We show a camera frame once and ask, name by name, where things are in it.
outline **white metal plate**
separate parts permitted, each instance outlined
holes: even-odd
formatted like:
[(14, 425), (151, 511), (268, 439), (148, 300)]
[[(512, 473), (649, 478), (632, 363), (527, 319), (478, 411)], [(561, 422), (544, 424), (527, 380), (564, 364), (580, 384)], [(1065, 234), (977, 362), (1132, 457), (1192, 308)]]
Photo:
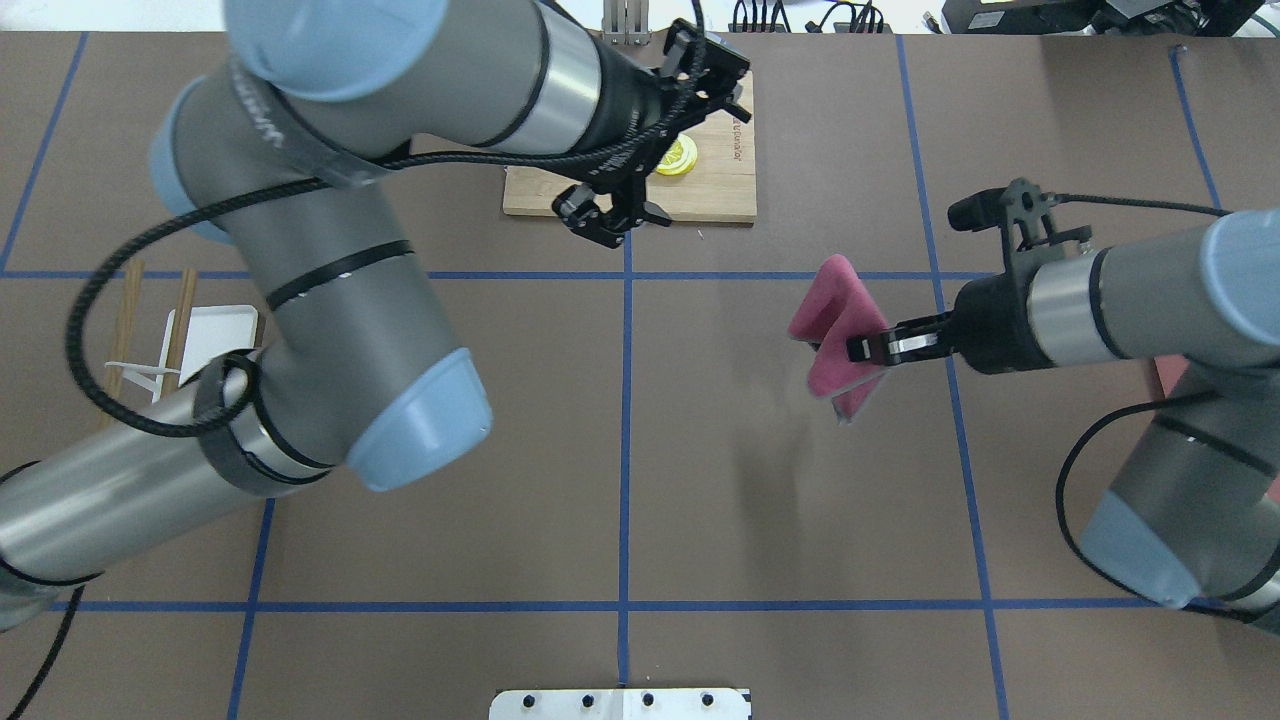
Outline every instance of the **white metal plate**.
[(489, 706), (489, 720), (553, 719), (751, 720), (751, 692), (732, 688), (507, 691), (498, 693)]
[[(165, 323), (164, 342), (160, 345), (160, 363), (169, 354), (169, 336), (173, 332), (173, 318), (177, 310), (169, 311)], [(252, 305), (214, 305), (191, 309), (191, 327), (187, 331), (187, 347), (182, 355), (182, 373), (178, 382), (187, 382), (210, 360), (232, 350), (252, 348), (257, 341), (257, 309)]]

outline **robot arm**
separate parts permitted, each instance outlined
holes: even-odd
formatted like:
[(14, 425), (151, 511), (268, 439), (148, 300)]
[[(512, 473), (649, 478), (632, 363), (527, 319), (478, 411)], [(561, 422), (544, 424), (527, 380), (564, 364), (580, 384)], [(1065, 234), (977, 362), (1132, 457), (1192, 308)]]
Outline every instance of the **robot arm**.
[(1089, 228), (1056, 228), (1056, 201), (1019, 179), (954, 205), (955, 229), (1001, 229), (1005, 273), (968, 283), (947, 314), (855, 338), (851, 359), (959, 352), (995, 374), (1187, 355), (1172, 397), (1207, 395), (1156, 414), (1080, 548), (1155, 602), (1203, 594), (1280, 633), (1280, 505), (1266, 496), (1280, 468), (1280, 209), (1094, 252)]
[[(234, 55), (178, 97), (152, 177), (175, 214), (310, 176), (328, 183), (196, 225), (234, 243), (282, 340), (215, 360), (146, 413), (189, 424), (251, 393), (229, 425), (160, 437), (118, 424), (0, 479), (0, 630), (120, 559), (340, 462), (392, 489), (489, 433), (470, 354), (376, 184), (413, 133), (490, 151), (471, 161), (536, 156), (580, 181), (557, 201), (562, 220), (617, 246), (664, 218), (644, 178), (678, 129), (721, 109), (749, 118), (733, 104), (748, 61), (687, 23), (669, 33), (667, 63), (645, 69), (534, 0), (228, 0), (225, 14)], [(596, 193), (614, 206), (600, 211)]]

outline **silver band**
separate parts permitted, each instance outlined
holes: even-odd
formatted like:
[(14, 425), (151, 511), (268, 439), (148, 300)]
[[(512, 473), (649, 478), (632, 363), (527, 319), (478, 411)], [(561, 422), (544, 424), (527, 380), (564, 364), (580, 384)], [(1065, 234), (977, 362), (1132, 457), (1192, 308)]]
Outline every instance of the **silver band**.
[[(234, 402), (243, 392), (244, 384), (244, 373), (238, 369), (230, 370), (227, 374), (227, 384), (223, 387), (223, 402), (227, 405)], [(321, 468), (303, 465), (280, 450), (280, 446), (275, 445), (268, 433), (262, 419), (257, 416), (257, 409), (253, 405), (246, 407), (232, 420), (230, 430), (242, 452), (257, 457), (264, 465), (285, 478), (306, 480), (325, 471)]]
[(1267, 580), (1267, 584), (1262, 585), (1253, 594), (1242, 597), (1240, 600), (1233, 600), (1229, 605), (1231, 607), (1238, 607), (1240, 610), (1267, 610), (1276, 603), (1280, 603), (1280, 573), (1276, 573)]
[(1100, 256), (1091, 254), (1050, 263), (1032, 281), (1027, 315), (1036, 342), (1055, 365), (1116, 359), (1098, 333), (1089, 301), (1089, 274)]
[(500, 152), (557, 155), (586, 132), (600, 100), (600, 56), (582, 28), (538, 4), (547, 23), (547, 79), (529, 117), (511, 137), (494, 145)]

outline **black cable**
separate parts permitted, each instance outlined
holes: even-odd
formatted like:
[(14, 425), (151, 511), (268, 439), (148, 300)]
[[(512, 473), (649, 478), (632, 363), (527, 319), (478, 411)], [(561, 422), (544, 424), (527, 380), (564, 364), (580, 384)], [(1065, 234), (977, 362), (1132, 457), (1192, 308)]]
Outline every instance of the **black cable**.
[(1275, 24), (1272, 24), (1271, 20), (1263, 18), (1262, 15), (1252, 15), (1252, 17), (1249, 17), (1249, 19), (1253, 20), (1253, 22), (1256, 22), (1256, 23), (1258, 23), (1260, 26), (1267, 28), (1267, 31), (1270, 31), (1271, 35), (1274, 35), (1276, 37), (1280, 37), (1280, 27), (1276, 27)]
[(861, 8), (861, 5), (858, 5), (855, 3), (845, 3), (844, 0), (831, 0), (831, 1), (833, 3), (833, 5), (831, 8), (827, 8), (826, 14), (823, 14), (822, 19), (818, 20), (818, 24), (815, 26), (818, 29), (813, 29), (810, 32), (822, 32), (822, 29), (827, 27), (827, 19), (829, 19), (831, 14), (840, 8), (849, 8), (849, 24), (850, 28), (852, 28), (854, 23), (858, 20), (858, 9)]
[(777, 32), (780, 14), (782, 17), (782, 27), (786, 28), (787, 32), (791, 32), (791, 18), (787, 17), (787, 6), (782, 3), (782, 0), (777, 0), (777, 3), (773, 4), (773, 17), (769, 19), (769, 32)]
[[(1084, 552), (1080, 546), (1075, 543), (1075, 537), (1071, 536), (1071, 529), (1066, 525), (1066, 503), (1064, 496), (1066, 495), (1066, 480), (1071, 474), (1071, 468), (1075, 465), (1075, 460), (1084, 451), (1084, 446), (1089, 443), (1091, 439), (1111, 423), (1121, 418), (1128, 418), (1129, 415), (1137, 415), (1139, 413), (1149, 413), (1152, 410), (1164, 410), (1165, 407), (1180, 407), (1184, 405), (1196, 405), (1198, 402), (1206, 402), (1217, 397), (1215, 392), (1199, 392), (1196, 395), (1187, 395), (1183, 397), (1170, 397), (1166, 400), (1157, 400), (1153, 402), (1139, 402), (1138, 405), (1130, 405), (1129, 407), (1121, 407), (1102, 416), (1097, 423), (1089, 425), (1089, 429), (1084, 430), (1080, 439), (1075, 441), (1075, 446), (1071, 451), (1066, 454), (1066, 460), (1062, 461), (1062, 469), (1057, 474), (1057, 484), (1053, 487), (1053, 509), (1057, 511), (1057, 529), (1062, 534), (1062, 541), (1066, 542), (1068, 550), (1071, 551), (1075, 557), (1083, 562), (1089, 570), (1093, 570), (1102, 579), (1111, 583), (1112, 585), (1120, 588), (1121, 591), (1142, 597), (1137, 591), (1129, 585), (1121, 583), (1120, 580), (1108, 575), (1105, 570), (1094, 565)], [(1206, 607), (1202, 605), (1188, 605), (1183, 607), (1187, 612), (1194, 612), (1197, 615), (1210, 615), (1212, 618), (1226, 618), (1229, 620), (1239, 620), (1242, 623), (1248, 623), (1256, 619), (1254, 615), (1248, 612), (1242, 612), (1239, 610), (1222, 610), (1217, 607)]]
[[(612, 145), (588, 152), (564, 155), (497, 155), (488, 152), (452, 151), (422, 152), (410, 155), (408, 158), (399, 160), (381, 163), (381, 167), (389, 170), (402, 170), (440, 163), (476, 163), (485, 165), (524, 165), (556, 172), (557, 169), (566, 168), (568, 165), (603, 163), (616, 155), (630, 155), (641, 143), (659, 136), (666, 137), (672, 123), (680, 117), (680, 114), (685, 110), (685, 106), (689, 104), (689, 100), (694, 96), (698, 78), (701, 77), (707, 65), (707, 20), (703, 14), (701, 1), (691, 0), (691, 4), (694, 8), (694, 24), (698, 32), (694, 38), (694, 58), (689, 67), (689, 77), (681, 81), (680, 90), (676, 99), (672, 101), (671, 108), (649, 128), (630, 137), (623, 137)], [(319, 178), (307, 178), (256, 190), (253, 192), (246, 192), (243, 195), (229, 197), (227, 200), (192, 210), (186, 215), (172, 218), (138, 236), (134, 236), (132, 240), (122, 245), (115, 252), (104, 260), (102, 264), (93, 270), (93, 274), (91, 274), (84, 282), (84, 286), (76, 296), (76, 301), (67, 318), (67, 332), (63, 338), (63, 347), (67, 355), (67, 365), (72, 373), (72, 380), (76, 382), (76, 386), (79, 387), (81, 392), (84, 393), (90, 402), (96, 405), (100, 410), (115, 420), (148, 434), (169, 438), (184, 438), (202, 436), (227, 427), (233, 419), (236, 419), (237, 415), (248, 407), (256, 397), (259, 379), (256, 364), (248, 359), (232, 361), (248, 374), (248, 383), (244, 387), (244, 392), (241, 393), (241, 397), (232, 405), (207, 416), (196, 418), (189, 424), (160, 423), (131, 410), (113, 398), (93, 378), (93, 373), (90, 370), (88, 361), (84, 357), (84, 325), (88, 320), (90, 310), (92, 310), (93, 304), (97, 301), (102, 290), (111, 281), (115, 273), (134, 255), (151, 245), (155, 245), (160, 240), (164, 240), (178, 231), (189, 228), (191, 225), (211, 220), (228, 213), (243, 210), (244, 208), (250, 208), (252, 205), (270, 202), (273, 200), (283, 200), (285, 197), (294, 197), (307, 192), (324, 190), (326, 187), (330, 186)]]
[(1210, 208), (1208, 205), (1192, 205), (1189, 202), (1167, 202), (1164, 200), (1133, 200), (1132, 197), (1111, 197), (1108, 195), (1073, 195), (1068, 192), (1055, 192), (1050, 195), (1059, 205), (1066, 202), (1092, 202), (1094, 205), (1123, 205), (1125, 208), (1155, 208), (1157, 210), (1181, 210), (1184, 213), (1201, 213), (1225, 218), (1231, 210)]
[(822, 32), (827, 27), (827, 20), (831, 19), (831, 14), (841, 6), (850, 8), (849, 13), (849, 32), (872, 32), (872, 26), (877, 26), (876, 32), (884, 32), (884, 13), (879, 8), (868, 0), (868, 3), (849, 3), (846, 0), (831, 0), (831, 8), (822, 15), (822, 19), (814, 23), (809, 20), (805, 24), (805, 29), (809, 32)]
[(36, 698), (36, 693), (40, 692), (40, 685), (45, 684), (45, 678), (49, 676), (49, 671), (54, 669), (54, 661), (58, 660), (58, 655), (63, 651), (67, 634), (72, 632), (72, 620), (76, 619), (76, 610), (79, 607), (79, 601), (83, 596), (84, 585), (72, 592), (70, 600), (67, 601), (67, 611), (63, 612), (63, 621), (58, 625), (58, 634), (54, 635), (54, 644), (49, 646), (45, 661), (40, 664), (40, 670), (36, 670), (36, 676), (27, 685), (27, 692), (22, 693), (22, 700), (18, 701), (17, 707), (9, 714), (8, 720), (22, 717), (22, 714), (27, 711), (27, 706), (31, 705), (31, 701)]

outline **wooden cutting board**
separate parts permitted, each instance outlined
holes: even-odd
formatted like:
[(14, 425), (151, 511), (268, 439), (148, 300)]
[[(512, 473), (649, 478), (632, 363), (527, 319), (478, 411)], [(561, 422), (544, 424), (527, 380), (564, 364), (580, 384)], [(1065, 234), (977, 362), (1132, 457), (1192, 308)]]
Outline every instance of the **wooden cutting board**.
[[(753, 78), (740, 104), (755, 110)], [(649, 176), (649, 200), (676, 222), (755, 223), (755, 126), (716, 113), (685, 135), (698, 143), (698, 165), (684, 176)], [(554, 217), (552, 200), (572, 181), (534, 168), (507, 168), (502, 209), (508, 215)], [(607, 208), (608, 199), (602, 199)]]

